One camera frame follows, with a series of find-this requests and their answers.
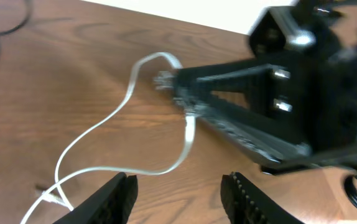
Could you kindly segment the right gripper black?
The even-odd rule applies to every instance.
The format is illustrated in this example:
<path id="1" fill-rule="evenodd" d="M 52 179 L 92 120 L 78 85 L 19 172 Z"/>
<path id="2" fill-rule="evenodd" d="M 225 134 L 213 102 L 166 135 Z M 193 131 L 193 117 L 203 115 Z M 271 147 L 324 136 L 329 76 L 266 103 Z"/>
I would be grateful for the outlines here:
<path id="1" fill-rule="evenodd" d="M 357 171 L 357 45 L 332 30 L 336 1 L 267 9 L 249 36 L 249 133 L 267 174 Z"/>

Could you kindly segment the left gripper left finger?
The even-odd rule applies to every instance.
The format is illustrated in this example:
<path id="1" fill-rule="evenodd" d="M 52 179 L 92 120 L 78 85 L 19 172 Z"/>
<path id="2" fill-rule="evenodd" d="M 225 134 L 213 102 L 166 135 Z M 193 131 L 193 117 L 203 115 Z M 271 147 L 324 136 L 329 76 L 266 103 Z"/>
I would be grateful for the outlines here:
<path id="1" fill-rule="evenodd" d="M 137 176 L 120 172 L 53 224 L 126 224 L 137 196 Z"/>

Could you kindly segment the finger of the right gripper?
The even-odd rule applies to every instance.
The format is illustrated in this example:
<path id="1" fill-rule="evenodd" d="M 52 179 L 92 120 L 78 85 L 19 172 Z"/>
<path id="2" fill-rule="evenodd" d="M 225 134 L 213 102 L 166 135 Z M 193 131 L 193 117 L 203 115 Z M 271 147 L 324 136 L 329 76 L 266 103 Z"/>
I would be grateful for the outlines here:
<path id="1" fill-rule="evenodd" d="M 174 101 L 185 111 L 195 114 L 227 136 L 257 164 L 281 164 L 284 161 L 309 156 L 309 145 L 305 143 L 291 144 L 248 125 L 241 124 L 200 101 L 193 101 L 180 96 L 175 96 Z"/>
<path id="2" fill-rule="evenodd" d="M 287 67 L 272 63 L 224 63 L 183 68 L 173 78 L 173 91 L 267 93 L 273 88 L 274 73 L 279 70 Z"/>

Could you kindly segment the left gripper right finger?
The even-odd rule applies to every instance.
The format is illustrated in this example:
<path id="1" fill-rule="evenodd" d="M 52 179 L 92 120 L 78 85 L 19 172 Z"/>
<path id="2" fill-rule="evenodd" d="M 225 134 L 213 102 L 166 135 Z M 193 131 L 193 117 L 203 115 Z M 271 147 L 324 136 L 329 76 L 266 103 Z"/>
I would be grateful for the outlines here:
<path id="1" fill-rule="evenodd" d="M 239 172 L 222 176 L 220 197 L 232 224 L 303 224 Z"/>

